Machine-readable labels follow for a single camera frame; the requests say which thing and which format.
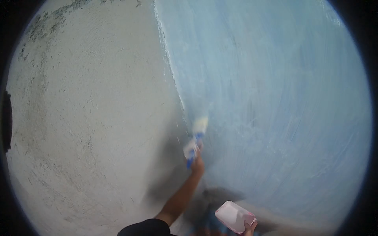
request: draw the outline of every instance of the wrist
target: wrist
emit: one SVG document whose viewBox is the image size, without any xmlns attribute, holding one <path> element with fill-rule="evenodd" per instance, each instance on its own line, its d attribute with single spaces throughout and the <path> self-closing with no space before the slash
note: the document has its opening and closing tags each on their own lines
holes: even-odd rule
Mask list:
<svg viewBox="0 0 378 236">
<path fill-rule="evenodd" d="M 205 173 L 205 170 L 195 170 L 195 171 L 193 171 L 192 170 L 192 176 L 197 176 L 197 177 L 202 177 L 203 176 L 203 174 Z"/>
</svg>

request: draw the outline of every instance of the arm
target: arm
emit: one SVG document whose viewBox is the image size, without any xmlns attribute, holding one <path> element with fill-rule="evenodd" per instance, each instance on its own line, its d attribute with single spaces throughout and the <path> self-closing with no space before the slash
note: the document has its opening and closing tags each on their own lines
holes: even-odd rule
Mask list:
<svg viewBox="0 0 378 236">
<path fill-rule="evenodd" d="M 192 174 L 181 186 L 181 188 L 175 194 L 173 194 L 173 196 L 164 205 L 161 212 L 155 217 L 156 219 L 165 221 L 168 226 L 171 226 L 173 222 L 175 222 L 184 212 L 204 173 L 204 165 L 201 154 L 199 151 L 197 153 L 198 156 L 191 165 Z"/>
</svg>

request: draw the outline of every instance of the dark stain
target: dark stain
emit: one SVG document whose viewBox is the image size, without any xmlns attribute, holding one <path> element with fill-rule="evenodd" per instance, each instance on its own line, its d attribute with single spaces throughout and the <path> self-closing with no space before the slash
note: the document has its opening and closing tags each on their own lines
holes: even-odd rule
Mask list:
<svg viewBox="0 0 378 236">
<path fill-rule="evenodd" d="M 19 59 L 18 59 L 18 61 L 20 61 L 20 59 L 22 59 L 23 61 L 26 61 L 26 58 L 27 58 L 28 55 L 29 55 L 29 54 L 27 54 L 26 56 L 24 55 L 24 53 L 25 53 L 25 46 L 26 46 L 26 44 L 24 43 L 24 44 L 23 44 L 23 47 L 22 47 L 22 49 L 21 49 L 21 52 L 20 52 L 20 54 L 19 54 Z"/>
</svg>

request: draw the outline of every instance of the black sleeve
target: black sleeve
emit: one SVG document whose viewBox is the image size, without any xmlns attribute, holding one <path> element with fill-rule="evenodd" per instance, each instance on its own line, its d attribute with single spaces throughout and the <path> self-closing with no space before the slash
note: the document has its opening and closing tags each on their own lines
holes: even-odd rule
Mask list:
<svg viewBox="0 0 378 236">
<path fill-rule="evenodd" d="M 170 236 L 167 223 L 159 219 L 148 219 L 123 228 L 118 236 Z"/>
</svg>

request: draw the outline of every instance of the paint brush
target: paint brush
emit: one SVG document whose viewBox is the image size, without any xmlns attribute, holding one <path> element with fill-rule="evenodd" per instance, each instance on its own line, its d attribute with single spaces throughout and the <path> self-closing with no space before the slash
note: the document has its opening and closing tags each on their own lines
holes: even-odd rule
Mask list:
<svg viewBox="0 0 378 236">
<path fill-rule="evenodd" d="M 197 157 L 197 150 L 201 151 L 203 147 L 202 138 L 205 135 L 206 129 L 208 127 L 209 119 L 207 117 L 202 117 L 197 119 L 193 123 L 192 135 L 193 138 L 189 143 L 183 148 L 184 156 L 187 159 L 186 168 L 190 168 L 190 165 Z"/>
</svg>

